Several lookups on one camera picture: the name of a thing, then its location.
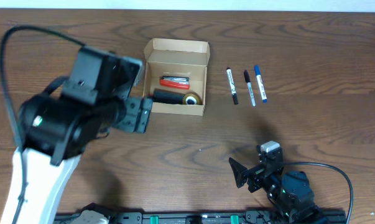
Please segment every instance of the green clip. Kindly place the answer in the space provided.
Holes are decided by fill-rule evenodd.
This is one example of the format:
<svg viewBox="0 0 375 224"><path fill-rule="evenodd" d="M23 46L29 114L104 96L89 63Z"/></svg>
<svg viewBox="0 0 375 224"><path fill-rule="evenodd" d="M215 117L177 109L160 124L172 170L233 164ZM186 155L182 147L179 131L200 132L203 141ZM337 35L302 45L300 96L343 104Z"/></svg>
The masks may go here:
<svg viewBox="0 0 375 224"><path fill-rule="evenodd" d="M158 224L158 217L150 217L150 224Z"/></svg>
<svg viewBox="0 0 375 224"><path fill-rule="evenodd" d="M230 216L231 224L239 224L238 215Z"/></svg>

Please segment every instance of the box lid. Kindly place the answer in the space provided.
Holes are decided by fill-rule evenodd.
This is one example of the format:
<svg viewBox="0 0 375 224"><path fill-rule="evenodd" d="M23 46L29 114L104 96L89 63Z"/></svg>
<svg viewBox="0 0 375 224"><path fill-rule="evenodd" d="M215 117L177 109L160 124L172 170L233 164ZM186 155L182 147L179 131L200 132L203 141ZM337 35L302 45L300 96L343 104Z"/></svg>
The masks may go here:
<svg viewBox="0 0 375 224"><path fill-rule="evenodd" d="M147 62L207 66L210 46L205 41L154 38L144 48Z"/></svg>

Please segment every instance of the red object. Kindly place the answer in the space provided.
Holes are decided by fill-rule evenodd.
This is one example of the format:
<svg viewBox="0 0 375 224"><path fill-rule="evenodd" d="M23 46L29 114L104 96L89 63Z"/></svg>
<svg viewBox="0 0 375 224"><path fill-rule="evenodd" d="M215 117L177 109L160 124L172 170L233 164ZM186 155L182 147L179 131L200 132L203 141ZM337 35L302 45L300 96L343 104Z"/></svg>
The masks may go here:
<svg viewBox="0 0 375 224"><path fill-rule="evenodd" d="M169 88L178 88L180 90L190 89L189 84L181 84L181 83L178 83L178 82L173 82L173 81L168 81L168 80L163 80L163 79L160 80L160 85L166 86L166 87L169 87Z"/></svg>

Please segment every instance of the blue marker cap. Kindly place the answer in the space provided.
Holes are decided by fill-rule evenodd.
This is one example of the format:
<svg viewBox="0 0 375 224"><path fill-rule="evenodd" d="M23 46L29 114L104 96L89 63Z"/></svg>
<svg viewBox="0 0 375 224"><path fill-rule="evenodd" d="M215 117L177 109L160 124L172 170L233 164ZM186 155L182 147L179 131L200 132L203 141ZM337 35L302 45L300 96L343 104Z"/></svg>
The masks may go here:
<svg viewBox="0 0 375 224"><path fill-rule="evenodd" d="M261 75L261 71L259 71L259 66L258 65L255 65L254 69L255 69L255 74L256 75Z"/></svg>

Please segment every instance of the wood grain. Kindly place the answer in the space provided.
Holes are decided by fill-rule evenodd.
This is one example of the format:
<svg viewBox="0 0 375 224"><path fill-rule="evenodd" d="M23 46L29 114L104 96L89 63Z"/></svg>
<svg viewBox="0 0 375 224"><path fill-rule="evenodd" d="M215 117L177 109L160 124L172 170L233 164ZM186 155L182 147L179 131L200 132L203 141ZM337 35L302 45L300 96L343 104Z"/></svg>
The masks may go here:
<svg viewBox="0 0 375 224"><path fill-rule="evenodd" d="M59 212L91 202L147 212L270 207L263 192L235 187L228 157L254 166L254 146L276 140L287 161L344 170L355 194L351 222L375 223L375 14L0 9L0 38L13 24L50 27L137 58L154 37L205 40L211 47L204 116L153 114L143 135L112 130L92 142ZM14 104L67 74L77 50L55 37L16 34L6 56ZM242 71L253 74L254 64L261 66L269 102L259 103L256 91L252 108ZM141 93L139 85L132 94ZM14 151L8 124L0 90L0 217ZM289 169L308 173L319 206L348 209L341 175Z"/></svg>

